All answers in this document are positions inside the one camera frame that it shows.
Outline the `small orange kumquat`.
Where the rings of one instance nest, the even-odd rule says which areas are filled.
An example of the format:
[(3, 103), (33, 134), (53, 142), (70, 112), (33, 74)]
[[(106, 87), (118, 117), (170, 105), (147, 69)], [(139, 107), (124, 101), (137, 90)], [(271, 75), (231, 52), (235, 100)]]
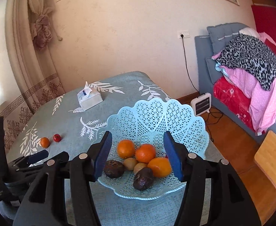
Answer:
[(50, 140), (47, 137), (42, 137), (40, 139), (40, 145), (43, 148), (48, 148), (50, 146)]

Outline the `small dark red tomato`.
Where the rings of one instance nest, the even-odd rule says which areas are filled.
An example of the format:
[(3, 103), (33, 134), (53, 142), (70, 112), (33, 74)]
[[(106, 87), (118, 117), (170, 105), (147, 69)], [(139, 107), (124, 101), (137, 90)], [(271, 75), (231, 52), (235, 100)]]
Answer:
[(60, 142), (60, 141), (62, 140), (62, 137), (61, 137), (59, 134), (55, 134), (55, 135), (53, 136), (53, 140), (54, 140), (55, 142)]

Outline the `dark brown wrinkled fruit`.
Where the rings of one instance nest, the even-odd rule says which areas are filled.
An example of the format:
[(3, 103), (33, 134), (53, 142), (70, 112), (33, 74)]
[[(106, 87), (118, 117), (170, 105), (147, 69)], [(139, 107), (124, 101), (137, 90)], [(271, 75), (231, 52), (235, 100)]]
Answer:
[(153, 171), (149, 167), (144, 167), (135, 174), (133, 186), (139, 191), (149, 189), (154, 183)]
[(112, 179), (121, 177), (125, 172), (123, 163), (116, 160), (108, 160), (105, 163), (104, 173)]

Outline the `round orange mandarin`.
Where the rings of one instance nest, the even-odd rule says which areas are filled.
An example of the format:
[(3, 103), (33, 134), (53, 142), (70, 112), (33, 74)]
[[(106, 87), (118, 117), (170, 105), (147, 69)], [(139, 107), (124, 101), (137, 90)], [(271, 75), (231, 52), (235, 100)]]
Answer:
[(118, 156), (122, 159), (127, 159), (134, 157), (135, 155), (135, 146), (131, 140), (124, 139), (118, 143), (116, 149)]

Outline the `small brown kiwi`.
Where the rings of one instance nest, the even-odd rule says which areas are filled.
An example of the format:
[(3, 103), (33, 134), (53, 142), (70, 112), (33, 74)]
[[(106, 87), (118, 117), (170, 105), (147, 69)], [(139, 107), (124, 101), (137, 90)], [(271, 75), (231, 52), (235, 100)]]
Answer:
[(123, 165), (128, 171), (133, 171), (137, 164), (138, 162), (135, 158), (127, 158), (123, 161)]

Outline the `large tan kiwi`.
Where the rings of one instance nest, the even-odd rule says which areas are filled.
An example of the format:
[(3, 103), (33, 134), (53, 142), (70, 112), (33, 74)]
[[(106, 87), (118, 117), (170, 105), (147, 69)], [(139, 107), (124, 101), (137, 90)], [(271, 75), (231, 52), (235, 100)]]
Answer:
[(148, 164), (146, 164), (146, 163), (137, 163), (133, 169), (134, 174), (137, 174), (140, 170), (142, 170), (143, 168), (145, 168), (147, 166), (148, 166)]

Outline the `large oval orange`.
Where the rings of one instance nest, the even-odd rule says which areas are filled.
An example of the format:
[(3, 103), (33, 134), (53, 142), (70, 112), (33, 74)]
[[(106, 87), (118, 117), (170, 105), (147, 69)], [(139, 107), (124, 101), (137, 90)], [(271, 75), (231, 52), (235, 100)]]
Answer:
[(158, 157), (152, 159), (148, 163), (148, 167), (152, 169), (153, 176), (156, 178), (164, 178), (172, 172), (171, 164), (168, 158)]

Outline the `orange mandarin with stem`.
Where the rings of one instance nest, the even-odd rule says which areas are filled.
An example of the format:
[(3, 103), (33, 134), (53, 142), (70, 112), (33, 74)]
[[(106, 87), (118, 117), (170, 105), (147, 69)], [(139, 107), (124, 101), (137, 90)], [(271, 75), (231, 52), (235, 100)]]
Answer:
[(138, 162), (149, 163), (152, 159), (156, 158), (156, 149), (151, 144), (142, 144), (135, 151), (135, 158)]

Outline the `white tissue pack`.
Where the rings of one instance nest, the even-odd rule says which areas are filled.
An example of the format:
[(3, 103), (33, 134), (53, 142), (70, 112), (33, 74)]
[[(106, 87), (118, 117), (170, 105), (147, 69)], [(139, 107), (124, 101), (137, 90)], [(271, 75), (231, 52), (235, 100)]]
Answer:
[(84, 88), (77, 93), (77, 98), (80, 107), (84, 111), (100, 104), (103, 101), (100, 92), (95, 90), (93, 87), (90, 87), (88, 82), (86, 82)]

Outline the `beige patterned curtain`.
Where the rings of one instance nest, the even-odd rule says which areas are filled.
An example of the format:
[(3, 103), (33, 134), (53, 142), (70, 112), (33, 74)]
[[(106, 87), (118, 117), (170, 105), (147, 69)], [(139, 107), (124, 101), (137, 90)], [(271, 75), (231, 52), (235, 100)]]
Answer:
[(53, 0), (0, 0), (0, 116), (10, 150), (38, 108), (64, 93), (49, 43)]

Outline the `light blue plastic lattice basket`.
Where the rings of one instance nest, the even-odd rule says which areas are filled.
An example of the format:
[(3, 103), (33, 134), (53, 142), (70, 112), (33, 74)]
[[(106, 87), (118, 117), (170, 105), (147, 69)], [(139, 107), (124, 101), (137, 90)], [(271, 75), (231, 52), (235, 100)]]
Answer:
[[(150, 101), (140, 100), (133, 107), (122, 107), (118, 113), (108, 117), (106, 125), (95, 135), (94, 143), (101, 141), (105, 132), (112, 134), (112, 146), (108, 155), (109, 160), (121, 162), (122, 158), (116, 151), (117, 145), (124, 139), (133, 141), (136, 148), (148, 143), (155, 147), (156, 155), (166, 155), (163, 145), (165, 131), (170, 131), (174, 140), (186, 146), (187, 150), (205, 158), (209, 145), (209, 134), (205, 128), (205, 121), (195, 116), (189, 105), (182, 105), (175, 99), (167, 102), (159, 98)], [(153, 200), (168, 193), (180, 190), (185, 183), (180, 182), (174, 174), (165, 178), (156, 178), (151, 188), (139, 191), (133, 187), (134, 174), (125, 172), (120, 178), (111, 179), (102, 174), (98, 182), (113, 190), (126, 199)]]

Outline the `red floral blanket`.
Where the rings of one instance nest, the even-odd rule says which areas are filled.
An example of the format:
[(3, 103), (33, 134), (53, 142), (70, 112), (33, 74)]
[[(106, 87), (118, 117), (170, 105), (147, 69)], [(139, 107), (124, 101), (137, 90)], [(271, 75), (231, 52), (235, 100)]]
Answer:
[(230, 84), (222, 76), (213, 86), (213, 96), (235, 114), (252, 132), (255, 132), (249, 113), (251, 99), (247, 98), (237, 86)]

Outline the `white electric heater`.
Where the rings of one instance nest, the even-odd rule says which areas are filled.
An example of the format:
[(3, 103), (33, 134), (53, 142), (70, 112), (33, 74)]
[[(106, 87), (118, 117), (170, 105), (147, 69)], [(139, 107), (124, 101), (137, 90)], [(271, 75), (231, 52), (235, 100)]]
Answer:
[(190, 106), (192, 107), (195, 116), (200, 116), (205, 112), (209, 113), (209, 110), (211, 108), (211, 94), (204, 93), (192, 99), (190, 102)]

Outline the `pink dotted quilt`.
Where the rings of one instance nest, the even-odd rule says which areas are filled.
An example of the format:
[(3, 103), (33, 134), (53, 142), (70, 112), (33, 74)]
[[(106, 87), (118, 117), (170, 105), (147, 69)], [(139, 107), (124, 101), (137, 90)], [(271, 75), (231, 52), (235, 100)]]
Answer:
[[(258, 39), (262, 37), (259, 33), (250, 36)], [(251, 99), (249, 113), (255, 133), (259, 136), (276, 122), (276, 79), (273, 81), (270, 91), (265, 91), (261, 88), (258, 80), (245, 70), (231, 69), (219, 64), (216, 59), (220, 53), (221, 51), (212, 56), (215, 61), (215, 69), (221, 72), (228, 82), (236, 85), (247, 98)]]

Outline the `grey upholstered bed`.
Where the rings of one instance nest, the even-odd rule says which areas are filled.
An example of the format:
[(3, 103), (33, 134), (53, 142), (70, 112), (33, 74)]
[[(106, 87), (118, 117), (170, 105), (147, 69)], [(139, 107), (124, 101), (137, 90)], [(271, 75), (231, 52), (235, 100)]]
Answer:
[[(259, 33), (260, 38), (276, 53), (276, 43), (266, 33)], [(245, 130), (257, 143), (261, 144), (267, 131), (276, 134), (276, 122), (268, 127), (261, 135), (257, 135), (253, 129), (252, 119), (249, 113), (251, 99), (236, 86), (227, 81), (221, 72), (215, 69), (212, 44), (209, 36), (195, 37), (195, 49), (198, 60), (199, 92), (210, 93), (214, 107), (223, 112), (238, 126)]]

